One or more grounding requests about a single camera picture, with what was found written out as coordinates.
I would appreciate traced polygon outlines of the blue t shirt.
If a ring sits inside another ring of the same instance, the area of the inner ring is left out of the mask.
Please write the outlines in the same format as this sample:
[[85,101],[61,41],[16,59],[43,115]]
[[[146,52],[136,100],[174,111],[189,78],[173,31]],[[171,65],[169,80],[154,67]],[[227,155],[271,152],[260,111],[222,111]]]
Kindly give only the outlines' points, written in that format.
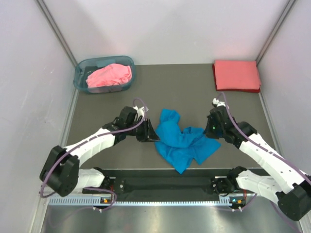
[[179,128],[180,115],[177,111],[163,109],[156,133],[160,140],[155,142],[157,152],[179,173],[182,174],[193,160],[201,165],[221,144],[207,138],[204,129]]

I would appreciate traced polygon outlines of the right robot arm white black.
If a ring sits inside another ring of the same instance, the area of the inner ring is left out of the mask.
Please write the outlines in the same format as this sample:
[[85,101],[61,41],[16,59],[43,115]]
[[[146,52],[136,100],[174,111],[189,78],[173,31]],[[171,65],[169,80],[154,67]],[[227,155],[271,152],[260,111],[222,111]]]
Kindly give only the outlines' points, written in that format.
[[205,136],[223,138],[267,172],[266,176],[261,176],[238,166],[231,169],[225,178],[213,178],[214,190],[218,193],[248,190],[276,204],[289,219],[302,219],[311,210],[310,175],[285,160],[249,123],[237,123],[224,102],[214,99],[212,105]]

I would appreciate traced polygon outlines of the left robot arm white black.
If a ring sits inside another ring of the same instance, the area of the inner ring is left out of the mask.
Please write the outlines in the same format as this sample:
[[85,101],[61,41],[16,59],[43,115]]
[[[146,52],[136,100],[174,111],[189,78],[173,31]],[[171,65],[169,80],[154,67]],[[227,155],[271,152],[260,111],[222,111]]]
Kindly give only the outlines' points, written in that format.
[[118,117],[91,136],[70,146],[53,147],[39,175],[43,185],[62,197],[76,189],[106,192],[112,182],[104,170],[99,167],[82,169],[81,165],[127,136],[134,136],[139,142],[159,141],[146,112],[145,107],[124,107]]

